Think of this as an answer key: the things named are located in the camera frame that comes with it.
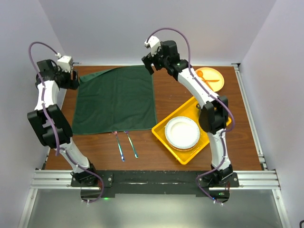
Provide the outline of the dark green cloth napkin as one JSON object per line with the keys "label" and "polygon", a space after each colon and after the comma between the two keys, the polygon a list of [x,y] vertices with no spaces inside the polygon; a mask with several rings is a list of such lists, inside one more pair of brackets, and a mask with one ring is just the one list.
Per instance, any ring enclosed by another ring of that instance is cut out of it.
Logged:
{"label": "dark green cloth napkin", "polygon": [[150,130],[156,124],[153,76],[145,66],[112,68],[80,77],[73,134]]}

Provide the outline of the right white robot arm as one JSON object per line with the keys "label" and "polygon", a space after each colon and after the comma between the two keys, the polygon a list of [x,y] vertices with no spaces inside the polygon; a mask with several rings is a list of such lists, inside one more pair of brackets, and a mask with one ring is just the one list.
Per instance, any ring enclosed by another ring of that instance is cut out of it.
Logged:
{"label": "right white robot arm", "polygon": [[150,49],[150,53],[142,58],[149,73],[166,69],[170,76],[187,88],[200,105],[198,121],[209,138],[212,160],[211,170],[199,175],[197,180],[206,179],[218,187],[223,186],[233,174],[226,143],[227,121],[232,118],[228,98],[213,92],[196,74],[189,61],[180,58],[175,41],[160,41],[151,36],[144,45]]}

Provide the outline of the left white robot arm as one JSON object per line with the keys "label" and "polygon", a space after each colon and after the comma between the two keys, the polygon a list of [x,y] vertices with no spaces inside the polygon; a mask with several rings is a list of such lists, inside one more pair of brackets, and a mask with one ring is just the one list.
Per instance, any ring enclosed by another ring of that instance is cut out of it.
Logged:
{"label": "left white robot arm", "polygon": [[84,186],[95,186],[99,182],[96,169],[74,143],[72,128],[57,105],[60,89],[77,90],[79,87],[72,58],[64,56],[57,62],[47,59],[37,65],[38,102],[34,111],[27,114],[29,123],[40,143],[54,149],[56,155],[61,154],[70,164],[73,180]]}

